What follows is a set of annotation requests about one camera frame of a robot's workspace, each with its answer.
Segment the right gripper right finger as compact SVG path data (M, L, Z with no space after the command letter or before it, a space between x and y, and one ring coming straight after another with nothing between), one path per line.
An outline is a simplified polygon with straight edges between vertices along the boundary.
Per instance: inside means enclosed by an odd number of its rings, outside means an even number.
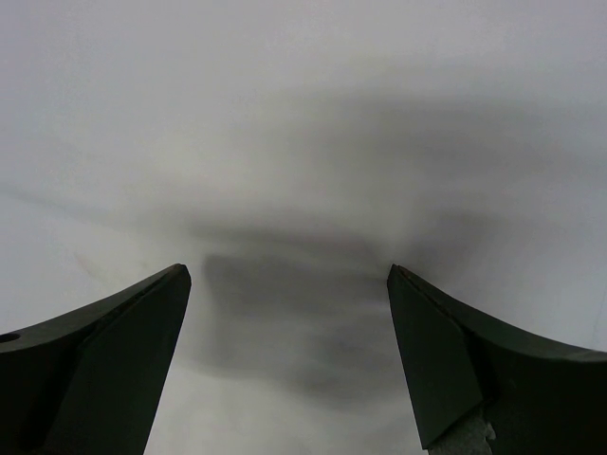
M605 452L604 352L531 334L399 265L391 268L387 288L427 452Z

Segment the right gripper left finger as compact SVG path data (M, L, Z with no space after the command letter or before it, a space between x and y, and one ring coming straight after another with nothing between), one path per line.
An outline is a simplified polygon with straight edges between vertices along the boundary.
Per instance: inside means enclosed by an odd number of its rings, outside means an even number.
M144 452L192 280L174 264L1 336L4 454Z

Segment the white t shirt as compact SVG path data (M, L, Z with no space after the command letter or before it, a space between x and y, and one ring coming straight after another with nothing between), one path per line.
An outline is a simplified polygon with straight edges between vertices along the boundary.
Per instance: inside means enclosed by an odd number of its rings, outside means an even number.
M168 265L150 454L417 454L401 264L606 347L602 1L5 1L1 329Z

